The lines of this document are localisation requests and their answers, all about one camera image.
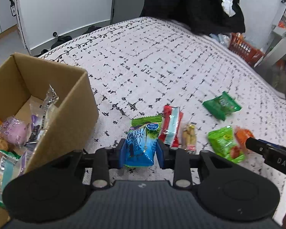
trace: floor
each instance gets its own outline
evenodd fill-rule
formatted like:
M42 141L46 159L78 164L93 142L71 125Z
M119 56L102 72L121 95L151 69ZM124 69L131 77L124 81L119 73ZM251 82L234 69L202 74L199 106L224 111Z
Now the floor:
M14 31L0 39L0 66L11 54L15 52L29 54L23 47L17 31Z

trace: patterned blanket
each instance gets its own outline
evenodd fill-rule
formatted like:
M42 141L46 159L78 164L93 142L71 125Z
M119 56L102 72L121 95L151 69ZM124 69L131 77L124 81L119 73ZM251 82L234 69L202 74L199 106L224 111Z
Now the patterned blanket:
M240 57L207 36L150 17L124 21L73 39L41 56L85 68L99 109L89 153L116 146L132 118L156 115L165 104L180 106L196 124L197 151L212 148L209 131L223 126L250 129L256 138L286 146L286 104ZM227 91L243 107L216 120L202 102ZM284 175L252 153L242 166L270 179L282 192ZM89 182L86 170L84 182ZM154 166L110 170L112 181L170 180L172 170ZM192 169L194 183L199 183Z

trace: pink packaged bun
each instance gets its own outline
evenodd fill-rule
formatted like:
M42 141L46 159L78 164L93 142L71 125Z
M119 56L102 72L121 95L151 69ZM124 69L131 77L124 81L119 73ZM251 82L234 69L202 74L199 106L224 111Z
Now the pink packaged bun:
M15 117L9 117L3 122L0 132L6 141L21 147L27 139L28 124Z

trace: bed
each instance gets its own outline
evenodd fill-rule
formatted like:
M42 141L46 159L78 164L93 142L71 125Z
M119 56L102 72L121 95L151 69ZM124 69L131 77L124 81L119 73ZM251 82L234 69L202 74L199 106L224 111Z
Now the bed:
M181 128L196 124L197 151L212 148L209 131L223 126L250 129L256 138L286 146L286 104L246 62L208 36L197 36L172 22L141 17L75 38L41 58L85 68L99 109L95 132L85 149L117 146L132 118L156 115L165 104L180 106ZM227 91L243 107L216 120L202 102ZM251 153L240 165L270 179L280 192L284 175ZM194 183L199 183L192 169ZM90 179L86 170L84 182ZM155 164L110 170L114 180L169 180L171 170Z

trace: black clothing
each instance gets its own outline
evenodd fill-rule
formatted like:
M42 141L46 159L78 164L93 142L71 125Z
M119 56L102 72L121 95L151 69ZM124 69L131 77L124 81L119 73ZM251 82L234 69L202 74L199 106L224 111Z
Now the black clothing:
M229 17L221 6L222 0L145 0L141 16L174 19L187 24L193 33L244 33L244 16L233 0L236 14Z

